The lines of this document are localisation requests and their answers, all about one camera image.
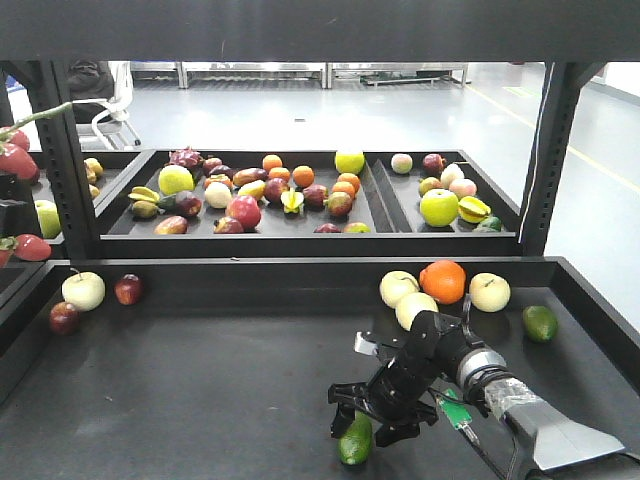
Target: yellow floor line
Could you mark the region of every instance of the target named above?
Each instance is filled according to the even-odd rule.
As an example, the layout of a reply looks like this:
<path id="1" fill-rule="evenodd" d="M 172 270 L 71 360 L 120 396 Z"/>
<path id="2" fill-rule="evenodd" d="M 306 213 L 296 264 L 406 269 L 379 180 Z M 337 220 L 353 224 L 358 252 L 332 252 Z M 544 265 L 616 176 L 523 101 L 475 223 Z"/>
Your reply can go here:
<path id="1" fill-rule="evenodd" d="M 531 128 L 533 131 L 535 131 L 536 129 L 536 124 L 531 122 L 530 120 L 527 120 L 526 118 L 524 118 L 521 115 L 518 115 L 516 112 L 508 109 L 507 107 L 505 107 L 504 105 L 502 105 L 499 102 L 496 102 L 493 98 L 489 97 L 488 95 L 485 95 L 484 93 L 480 92 L 478 89 L 476 89 L 475 87 L 472 87 L 471 85 L 465 85 L 465 88 L 471 90 L 473 93 L 475 93 L 476 95 L 478 95 L 479 97 L 483 98 L 484 100 L 486 100 L 487 102 L 489 102 L 491 105 L 493 105 L 494 107 L 498 108 L 499 110 L 502 110 L 503 112 L 505 112 L 506 114 L 508 114 L 509 116 L 515 118 L 516 120 L 518 120 L 519 122 L 525 124 L 527 127 Z M 635 183 L 633 183 L 630 180 L 627 180 L 626 178 L 624 178 L 621 175 L 618 175 L 615 172 L 612 172 L 611 170 L 609 170 L 607 167 L 605 167 L 602 163 L 598 162 L 596 159 L 591 158 L 589 155 L 587 155 L 586 153 L 581 152 L 580 150 L 578 150 L 575 147 L 572 147 L 571 145 L 569 145 L 567 147 L 567 151 L 569 153 L 574 154 L 576 157 L 578 157 L 580 160 L 582 160 L 583 162 L 587 163 L 588 165 L 592 166 L 593 168 L 599 170 L 600 172 L 604 173 L 605 175 L 607 175 L 608 177 L 612 178 L 613 180 L 617 181 L 618 183 L 621 183 L 623 186 L 630 188 L 631 190 L 633 190 L 634 192 L 640 194 L 640 186 L 636 185 Z"/>

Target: fruit tray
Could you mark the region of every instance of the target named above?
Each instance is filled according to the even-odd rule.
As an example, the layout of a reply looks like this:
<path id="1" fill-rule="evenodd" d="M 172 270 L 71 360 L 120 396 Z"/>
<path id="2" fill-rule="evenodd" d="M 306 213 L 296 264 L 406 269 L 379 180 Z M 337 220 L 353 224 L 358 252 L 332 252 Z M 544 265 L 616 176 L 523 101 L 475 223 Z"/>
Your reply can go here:
<path id="1" fill-rule="evenodd" d="M 458 217 L 446 227 L 431 227 L 420 213 L 420 180 L 426 177 L 422 168 L 424 152 L 407 152 L 413 158 L 413 168 L 408 174 L 399 175 L 391 168 L 393 154 L 371 152 L 368 156 L 371 170 L 380 185 L 380 193 L 393 218 L 398 219 L 396 227 L 401 232 L 471 232 L 477 226 Z M 464 173 L 464 178 L 477 186 L 476 197 L 491 207 L 491 214 L 503 224 L 503 231 L 515 232 L 519 224 L 518 206 L 489 178 L 464 151 L 440 152 L 446 158 L 446 165 L 456 164 Z"/>
<path id="2" fill-rule="evenodd" d="M 379 297 L 380 279 L 390 270 L 417 274 L 433 260 L 78 262 L 102 276 L 107 296 L 68 337 L 47 326 L 68 263 L 47 262 L 0 312 L 1 325 L 21 329 L 17 337 L 0 330 L 5 476 L 492 480 L 446 418 L 416 439 L 375 448 L 355 470 L 340 464 L 329 438 L 329 385 L 367 381 L 379 366 L 354 353 L 355 333 L 404 338 Z M 488 271 L 512 286 L 503 311 L 471 311 L 473 330 L 511 371 L 570 418 L 640 451 L 637 332 L 562 258 L 457 261 L 468 278 Z M 145 284 L 134 306 L 112 292 L 125 273 Z M 532 304 L 559 319 L 548 344 L 524 338 L 521 312 Z M 460 305 L 442 311 L 459 314 Z M 506 466 L 510 436 L 470 412 L 481 441 Z"/>
<path id="3" fill-rule="evenodd" d="M 260 167 L 262 158 L 274 152 L 217 151 L 201 152 L 203 157 L 219 157 L 235 169 Z M 298 165 L 308 165 L 314 169 L 316 183 L 331 188 L 338 177 L 334 167 L 334 153 L 322 151 L 276 152 L 284 166 L 293 170 Z M 449 158 L 464 158 L 459 152 L 444 152 Z M 248 256 L 393 256 L 397 255 L 398 239 L 402 238 L 402 254 L 424 255 L 425 251 L 434 255 L 506 255 L 519 252 L 515 238 L 517 214 L 506 196 L 486 178 L 483 172 L 469 162 L 464 165 L 469 178 L 477 181 L 483 191 L 483 198 L 489 198 L 495 211 L 505 217 L 507 229 L 495 233 L 471 233 L 453 229 L 438 229 L 431 232 L 409 232 L 409 220 L 398 207 L 400 201 L 391 198 L 393 191 L 384 192 L 389 184 L 387 178 L 378 178 L 374 171 L 379 158 L 392 154 L 365 152 L 367 163 L 360 174 L 362 188 L 357 194 L 354 209 L 344 218 L 330 217 L 326 210 L 306 209 L 303 215 L 285 215 L 282 207 L 262 204 L 262 220 L 256 233 L 218 235 L 213 233 L 214 221 L 224 215 L 206 203 L 200 214 L 189 221 L 185 235 L 157 235 L 155 226 L 167 215 L 150 220 L 134 219 L 127 198 L 133 187 L 147 186 L 158 190 L 157 178 L 160 169 L 168 161 L 168 152 L 157 151 L 149 160 L 130 170 L 117 188 L 105 197 L 96 209 L 101 232 L 102 252 L 107 258 L 155 258 L 155 257 L 248 257 Z M 204 199 L 203 179 L 194 192 Z M 417 198 L 417 181 L 415 185 Z M 342 228 L 349 222 L 364 222 L 370 233 L 359 234 L 318 234 L 313 233 L 320 224 L 332 222 Z"/>
<path id="4" fill-rule="evenodd" d="M 33 200 L 49 200 L 54 201 L 53 193 L 46 171 L 42 168 L 42 152 L 30 152 L 36 164 L 41 167 L 40 180 L 36 185 L 31 187 Z M 118 176 L 127 169 L 127 167 L 135 167 L 136 157 L 140 156 L 140 152 L 109 152 L 95 151 L 82 152 L 83 158 L 96 158 L 104 168 L 103 176 L 97 180 L 96 187 L 100 189 L 100 194 L 93 200 L 94 207 L 97 207 L 107 196 L 109 191 L 118 184 Z M 49 240 L 49 244 L 54 249 L 54 256 L 64 258 L 62 251 L 64 238 L 60 234 L 56 238 Z"/>

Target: wall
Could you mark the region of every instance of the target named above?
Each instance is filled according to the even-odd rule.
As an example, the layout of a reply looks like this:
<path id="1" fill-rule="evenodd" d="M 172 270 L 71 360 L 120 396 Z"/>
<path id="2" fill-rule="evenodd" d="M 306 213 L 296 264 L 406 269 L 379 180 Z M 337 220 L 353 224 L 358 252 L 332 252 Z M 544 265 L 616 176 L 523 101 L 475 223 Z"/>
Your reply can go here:
<path id="1" fill-rule="evenodd" d="M 609 63 L 605 84 L 640 97 L 640 63 Z"/>

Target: white floor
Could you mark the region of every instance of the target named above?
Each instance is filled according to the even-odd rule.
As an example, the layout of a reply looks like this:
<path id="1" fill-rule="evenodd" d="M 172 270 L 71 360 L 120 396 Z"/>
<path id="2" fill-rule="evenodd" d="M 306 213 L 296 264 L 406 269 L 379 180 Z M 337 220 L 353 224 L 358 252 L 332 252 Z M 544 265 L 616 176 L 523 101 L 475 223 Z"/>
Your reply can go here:
<path id="1" fill-rule="evenodd" d="M 187 90 L 141 83 L 131 121 L 142 148 L 462 149 L 520 204 L 543 73 L 537 64 L 474 64 L 465 89 L 354 79 L 332 90 L 299 80 L 195 81 Z M 16 117 L 29 109 L 20 94 L 12 104 Z M 640 107 L 583 90 L 545 254 L 566 257 L 640 330 L 638 131 Z"/>

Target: robotic arm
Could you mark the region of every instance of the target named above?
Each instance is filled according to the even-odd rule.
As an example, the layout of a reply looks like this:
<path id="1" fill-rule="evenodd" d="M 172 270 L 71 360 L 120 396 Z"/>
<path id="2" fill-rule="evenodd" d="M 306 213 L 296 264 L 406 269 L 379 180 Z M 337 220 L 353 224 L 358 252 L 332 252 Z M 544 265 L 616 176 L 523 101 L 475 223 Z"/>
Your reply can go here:
<path id="1" fill-rule="evenodd" d="M 401 348 L 371 332 L 358 332 L 355 349 L 377 355 L 383 365 L 369 382 L 329 388 L 329 403 L 338 404 L 334 438 L 346 432 L 355 410 L 382 424 L 375 434 L 380 447 L 417 437 L 421 422 L 432 425 L 438 419 L 435 408 L 420 397 L 445 375 L 462 390 L 465 403 L 511 429 L 526 454 L 519 478 L 640 479 L 640 461 L 622 454 L 622 443 L 570 420 L 533 393 L 457 317 L 422 311 Z"/>

